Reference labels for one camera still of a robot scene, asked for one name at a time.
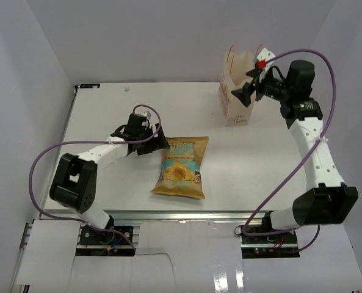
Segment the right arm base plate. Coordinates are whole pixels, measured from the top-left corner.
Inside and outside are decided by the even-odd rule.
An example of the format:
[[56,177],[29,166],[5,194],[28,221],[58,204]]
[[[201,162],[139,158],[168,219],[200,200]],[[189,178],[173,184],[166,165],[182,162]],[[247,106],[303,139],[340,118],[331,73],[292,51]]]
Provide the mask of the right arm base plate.
[[299,245],[295,232],[273,236],[246,236],[241,238],[242,259],[299,258]]

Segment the kettle chips bag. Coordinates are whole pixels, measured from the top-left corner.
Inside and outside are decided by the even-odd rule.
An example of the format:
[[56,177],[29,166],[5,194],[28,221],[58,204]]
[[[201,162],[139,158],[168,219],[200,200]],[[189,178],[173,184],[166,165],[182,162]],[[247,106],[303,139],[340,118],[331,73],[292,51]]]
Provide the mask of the kettle chips bag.
[[161,171],[153,194],[205,199],[201,163],[209,142],[203,137],[168,137],[162,152]]

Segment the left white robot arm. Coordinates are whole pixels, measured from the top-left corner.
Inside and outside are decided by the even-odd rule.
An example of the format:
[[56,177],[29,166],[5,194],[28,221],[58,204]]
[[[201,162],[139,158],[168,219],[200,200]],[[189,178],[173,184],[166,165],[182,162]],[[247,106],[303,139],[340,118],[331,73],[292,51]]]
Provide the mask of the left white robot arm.
[[49,197],[94,226],[93,236],[102,244],[114,238],[114,220],[96,203],[97,176],[133,152],[140,156],[169,148],[161,123],[151,126],[150,118],[149,111],[132,113],[127,124],[118,127],[106,143],[77,155],[65,153],[56,168]]

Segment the aluminium front rail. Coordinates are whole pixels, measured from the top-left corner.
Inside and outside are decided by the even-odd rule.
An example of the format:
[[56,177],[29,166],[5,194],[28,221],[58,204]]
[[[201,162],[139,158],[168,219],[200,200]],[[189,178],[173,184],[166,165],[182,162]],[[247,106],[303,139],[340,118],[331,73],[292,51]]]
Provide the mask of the aluminium front rail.
[[148,221],[209,221],[245,223],[252,212],[241,211],[108,211],[116,223]]

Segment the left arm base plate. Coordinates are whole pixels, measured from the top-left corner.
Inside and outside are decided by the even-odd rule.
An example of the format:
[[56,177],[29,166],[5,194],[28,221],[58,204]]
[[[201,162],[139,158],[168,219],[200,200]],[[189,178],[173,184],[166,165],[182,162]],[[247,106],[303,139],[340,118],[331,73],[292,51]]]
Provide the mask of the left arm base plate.
[[100,232],[82,226],[76,247],[76,256],[134,256],[134,249],[118,233]]

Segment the beige paper bag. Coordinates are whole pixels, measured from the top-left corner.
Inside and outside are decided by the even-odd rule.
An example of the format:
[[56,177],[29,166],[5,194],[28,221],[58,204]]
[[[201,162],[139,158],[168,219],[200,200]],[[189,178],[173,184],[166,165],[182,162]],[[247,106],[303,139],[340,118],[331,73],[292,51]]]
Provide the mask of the beige paper bag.
[[218,94],[225,119],[225,126],[248,125],[255,94],[252,94],[251,104],[245,107],[241,101],[231,92],[241,89],[246,82],[250,82],[251,77],[246,72],[254,69],[254,55],[250,51],[236,52],[236,47],[232,45],[224,58],[224,67],[220,79]]

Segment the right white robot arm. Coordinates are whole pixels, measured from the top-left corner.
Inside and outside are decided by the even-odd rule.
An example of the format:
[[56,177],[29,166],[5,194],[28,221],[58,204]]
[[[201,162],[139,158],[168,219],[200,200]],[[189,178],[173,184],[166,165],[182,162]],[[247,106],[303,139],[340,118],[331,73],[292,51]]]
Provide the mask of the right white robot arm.
[[251,82],[232,92],[242,102],[253,93],[279,101],[281,116],[302,158],[295,169],[304,169],[307,191],[289,208],[265,213],[259,227],[247,223],[242,227],[244,236],[259,236],[270,244],[301,226],[342,224],[358,199],[357,188],[348,186],[338,172],[325,137],[329,123],[322,120],[320,105],[311,97],[314,64],[295,60],[279,79],[274,78],[274,69],[265,60],[258,61],[246,73]]

